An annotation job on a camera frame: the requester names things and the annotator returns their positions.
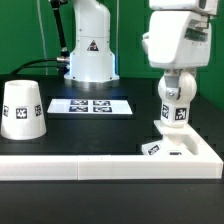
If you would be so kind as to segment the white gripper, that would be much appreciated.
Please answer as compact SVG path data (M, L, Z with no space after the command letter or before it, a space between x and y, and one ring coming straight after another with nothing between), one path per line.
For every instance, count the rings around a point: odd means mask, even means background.
M199 28L201 16L191 11L155 11L149 22L146 49L150 66L164 71L166 98L180 97L180 70L197 74L210 59L212 28Z

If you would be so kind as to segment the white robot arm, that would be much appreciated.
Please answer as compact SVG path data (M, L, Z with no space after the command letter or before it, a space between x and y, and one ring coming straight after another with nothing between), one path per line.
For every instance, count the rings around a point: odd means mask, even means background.
M165 71L165 96L179 99L182 74L204 67L210 58L212 28L219 0L149 0L153 10L142 46L153 68ZM116 80L109 47L110 13L97 0L73 0L76 45L70 53L68 83L102 84Z

